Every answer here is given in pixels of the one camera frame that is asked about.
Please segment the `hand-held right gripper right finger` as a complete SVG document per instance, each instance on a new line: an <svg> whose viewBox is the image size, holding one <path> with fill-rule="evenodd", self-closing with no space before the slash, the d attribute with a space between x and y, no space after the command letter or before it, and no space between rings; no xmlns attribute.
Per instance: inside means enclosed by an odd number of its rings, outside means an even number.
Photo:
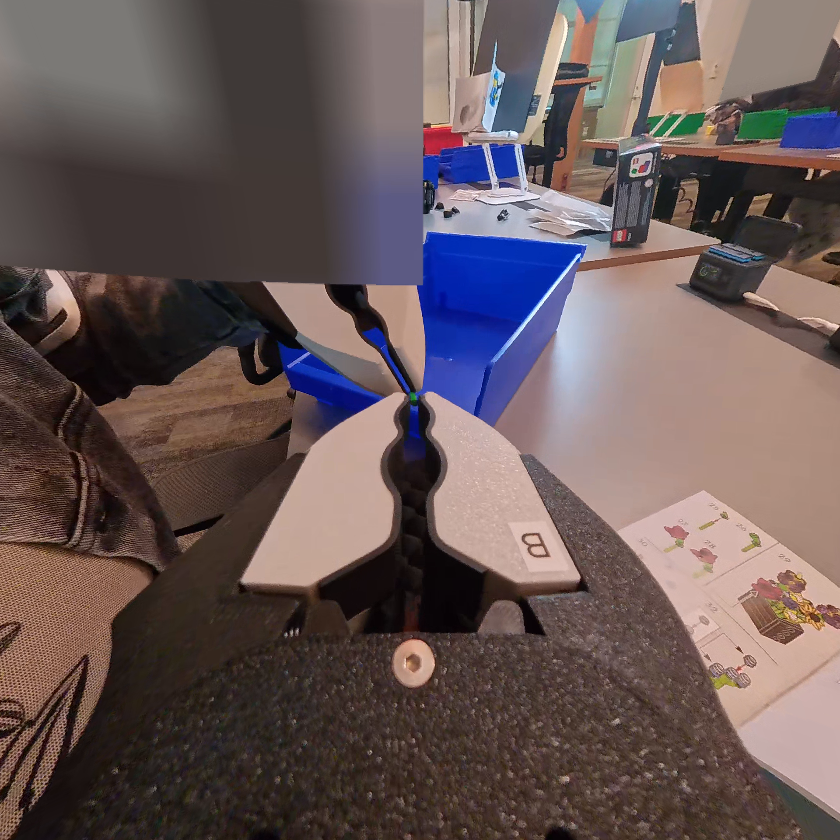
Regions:
<svg viewBox="0 0 840 840"><path fill-rule="evenodd" d="M422 403L440 461L427 499L434 545L480 575L483 596L576 591L581 573L517 448L441 395Z"/></svg>

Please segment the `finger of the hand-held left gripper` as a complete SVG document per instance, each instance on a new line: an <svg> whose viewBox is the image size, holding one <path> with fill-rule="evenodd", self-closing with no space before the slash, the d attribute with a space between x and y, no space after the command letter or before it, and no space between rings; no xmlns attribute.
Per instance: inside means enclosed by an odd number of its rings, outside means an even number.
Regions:
<svg viewBox="0 0 840 840"><path fill-rule="evenodd" d="M351 383L377 396L389 395L389 373L384 359L355 329L298 332L297 341Z"/></svg>
<svg viewBox="0 0 840 840"><path fill-rule="evenodd" d="M394 383L406 395L415 394L417 388L413 375L409 373L392 342L383 316L371 305L367 287L328 284L325 290L329 299L340 310L350 315L360 339L378 355Z"/></svg>

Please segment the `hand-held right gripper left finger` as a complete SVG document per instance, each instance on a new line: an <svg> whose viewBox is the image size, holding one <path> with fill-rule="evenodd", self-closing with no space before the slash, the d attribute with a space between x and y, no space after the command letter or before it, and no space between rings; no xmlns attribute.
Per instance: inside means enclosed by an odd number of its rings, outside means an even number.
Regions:
<svg viewBox="0 0 840 840"><path fill-rule="evenodd" d="M407 395L389 395L311 445L241 574L243 590L313 603L393 546L401 513L386 467L410 406Z"/></svg>

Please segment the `blue plastic parts bin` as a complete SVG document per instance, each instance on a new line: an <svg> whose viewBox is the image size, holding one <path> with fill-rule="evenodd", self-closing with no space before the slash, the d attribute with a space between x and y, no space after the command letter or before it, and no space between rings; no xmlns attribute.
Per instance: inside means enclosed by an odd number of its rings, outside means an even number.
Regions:
<svg viewBox="0 0 840 840"><path fill-rule="evenodd" d="M367 285L416 393L434 392L488 425L498 420L559 325L583 245L427 234L419 286ZM325 286L274 289L297 332L354 329ZM350 413L383 398L303 347L280 346L290 386Z"/></svg>

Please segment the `lego instruction booklet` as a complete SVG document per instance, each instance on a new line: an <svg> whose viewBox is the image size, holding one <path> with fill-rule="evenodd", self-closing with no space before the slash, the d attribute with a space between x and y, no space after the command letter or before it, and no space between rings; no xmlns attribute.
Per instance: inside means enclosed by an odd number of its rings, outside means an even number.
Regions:
<svg viewBox="0 0 840 840"><path fill-rule="evenodd" d="M838 656L838 585L710 493L619 534L678 613L734 726Z"/></svg>

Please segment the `black toy set box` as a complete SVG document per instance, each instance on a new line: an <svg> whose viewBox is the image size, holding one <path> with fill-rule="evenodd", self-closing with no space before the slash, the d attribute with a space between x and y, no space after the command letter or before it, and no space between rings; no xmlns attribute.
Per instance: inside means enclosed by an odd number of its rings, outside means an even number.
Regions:
<svg viewBox="0 0 840 840"><path fill-rule="evenodd" d="M613 189L612 249L647 242L661 156L660 143L648 134L619 140Z"/></svg>

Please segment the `blue storage bin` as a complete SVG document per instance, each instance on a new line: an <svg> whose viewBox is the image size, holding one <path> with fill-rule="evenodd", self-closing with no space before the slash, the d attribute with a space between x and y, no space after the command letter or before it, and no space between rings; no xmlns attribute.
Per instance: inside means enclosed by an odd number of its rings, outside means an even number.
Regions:
<svg viewBox="0 0 840 840"><path fill-rule="evenodd" d="M780 147L816 151L838 149L838 113L835 111L793 113L784 125Z"/></svg>
<svg viewBox="0 0 840 840"><path fill-rule="evenodd" d="M490 145L491 157L498 180L519 177L518 159L514 144ZM423 179L436 186L440 180L459 184L488 182L487 161L480 144L443 148L438 154L423 158Z"/></svg>

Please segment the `white tablet stand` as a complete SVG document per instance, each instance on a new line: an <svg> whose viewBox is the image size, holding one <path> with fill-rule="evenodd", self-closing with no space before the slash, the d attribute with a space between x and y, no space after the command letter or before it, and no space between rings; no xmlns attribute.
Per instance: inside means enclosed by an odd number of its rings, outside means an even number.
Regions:
<svg viewBox="0 0 840 840"><path fill-rule="evenodd" d="M474 201L481 202L488 205L506 205L511 203L519 203L528 201L534 195L529 192L529 181L524 166L524 156L522 144L519 142L519 134L516 131L501 131L501 132L487 132L474 131L469 132L465 139L470 144L480 144L485 158L488 175L490 178L490 189L485 191L477 191ZM502 187L498 179L497 170L494 159L492 157L491 145L509 145L514 150L515 161L518 168L518 186L517 187Z"/></svg>

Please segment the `clear plastic bags pile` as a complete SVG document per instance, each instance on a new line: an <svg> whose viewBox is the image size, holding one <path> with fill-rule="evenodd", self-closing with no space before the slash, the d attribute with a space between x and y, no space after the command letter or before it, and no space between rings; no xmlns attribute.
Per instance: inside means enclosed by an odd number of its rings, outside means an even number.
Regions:
<svg viewBox="0 0 840 840"><path fill-rule="evenodd" d="M529 200L530 227L561 237L608 234L613 209L567 193L547 191Z"/></svg>

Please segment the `white floral print shirt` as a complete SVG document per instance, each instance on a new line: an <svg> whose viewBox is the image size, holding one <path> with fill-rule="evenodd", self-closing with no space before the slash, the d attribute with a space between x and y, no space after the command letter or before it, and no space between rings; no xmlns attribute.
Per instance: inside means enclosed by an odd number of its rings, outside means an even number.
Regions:
<svg viewBox="0 0 840 840"><path fill-rule="evenodd" d="M154 574L134 559L2 544L2 838L76 746L109 672L112 621Z"/></svg>

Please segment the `grey battery charging case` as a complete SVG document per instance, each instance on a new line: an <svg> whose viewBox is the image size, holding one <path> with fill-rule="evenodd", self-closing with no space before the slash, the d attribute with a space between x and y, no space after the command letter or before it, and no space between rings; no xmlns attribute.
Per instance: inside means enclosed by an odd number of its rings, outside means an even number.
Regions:
<svg viewBox="0 0 840 840"><path fill-rule="evenodd" d="M693 269L688 288L717 301L740 301L756 292L772 266L791 251L802 226L765 216L747 216L732 240L704 251Z"/></svg>

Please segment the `green storage bin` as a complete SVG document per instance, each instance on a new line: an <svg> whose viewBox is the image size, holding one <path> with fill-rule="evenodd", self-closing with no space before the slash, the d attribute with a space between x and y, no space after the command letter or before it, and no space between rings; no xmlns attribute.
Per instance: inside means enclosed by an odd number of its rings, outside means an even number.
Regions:
<svg viewBox="0 0 840 840"><path fill-rule="evenodd" d="M803 110L773 109L768 111L747 112L741 117L736 132L737 141L771 142L781 139L784 127L789 119L822 114L836 114L829 108L809 108Z"/></svg>
<svg viewBox="0 0 840 840"><path fill-rule="evenodd" d="M704 112L669 111L649 117L647 133L655 138L682 138L696 135L706 120Z"/></svg>

